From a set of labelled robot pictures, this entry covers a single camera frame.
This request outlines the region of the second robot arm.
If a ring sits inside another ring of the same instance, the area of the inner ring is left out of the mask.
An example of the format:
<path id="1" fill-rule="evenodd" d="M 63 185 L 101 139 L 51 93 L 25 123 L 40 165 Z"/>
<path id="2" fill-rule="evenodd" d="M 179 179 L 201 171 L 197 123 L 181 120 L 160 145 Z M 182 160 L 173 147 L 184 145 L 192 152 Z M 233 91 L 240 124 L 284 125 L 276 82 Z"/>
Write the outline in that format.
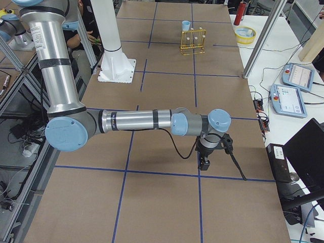
<path id="1" fill-rule="evenodd" d="M 12 50 L 32 51 L 34 48 L 31 34 L 11 9 L 1 9 L 1 37 Z"/>

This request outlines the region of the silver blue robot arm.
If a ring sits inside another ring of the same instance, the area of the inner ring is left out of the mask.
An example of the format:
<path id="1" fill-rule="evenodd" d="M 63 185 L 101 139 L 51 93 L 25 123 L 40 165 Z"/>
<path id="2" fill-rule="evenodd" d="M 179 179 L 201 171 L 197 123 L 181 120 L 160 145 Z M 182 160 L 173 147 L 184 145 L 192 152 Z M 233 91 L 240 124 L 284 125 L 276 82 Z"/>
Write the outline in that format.
<path id="1" fill-rule="evenodd" d="M 63 34 L 76 27 L 76 1 L 16 1 L 21 19 L 30 27 L 38 65 L 50 100 L 47 141 L 61 151 L 75 151 L 97 134 L 110 131 L 165 130 L 169 135 L 194 136 L 193 149 L 202 160 L 216 149 L 232 154 L 227 134 L 230 115 L 215 109 L 208 115 L 186 108 L 148 111 L 88 110 L 79 100 Z"/>

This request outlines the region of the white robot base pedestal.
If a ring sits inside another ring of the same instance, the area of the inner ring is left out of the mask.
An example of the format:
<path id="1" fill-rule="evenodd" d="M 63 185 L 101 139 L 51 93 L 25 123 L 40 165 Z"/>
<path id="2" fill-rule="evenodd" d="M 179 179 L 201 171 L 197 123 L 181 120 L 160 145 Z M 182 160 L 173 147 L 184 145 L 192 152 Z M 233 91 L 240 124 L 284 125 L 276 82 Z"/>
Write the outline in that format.
<path id="1" fill-rule="evenodd" d="M 130 84 L 136 60 L 122 50 L 113 1 L 94 0 L 91 5 L 104 49 L 98 81 Z"/>

